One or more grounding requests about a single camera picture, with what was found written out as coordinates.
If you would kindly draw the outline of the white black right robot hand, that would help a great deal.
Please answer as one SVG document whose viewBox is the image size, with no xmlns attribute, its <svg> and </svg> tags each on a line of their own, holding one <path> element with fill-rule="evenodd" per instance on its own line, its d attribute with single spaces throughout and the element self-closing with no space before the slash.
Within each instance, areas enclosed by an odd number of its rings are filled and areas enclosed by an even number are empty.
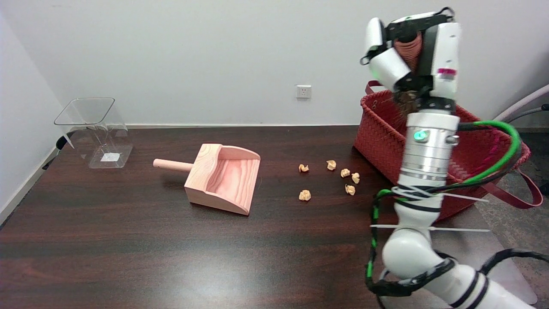
<svg viewBox="0 0 549 309">
<path fill-rule="evenodd" d="M 448 6 L 384 24 L 369 20 L 360 59 L 404 113 L 455 112 L 461 26 Z"/>
</svg>

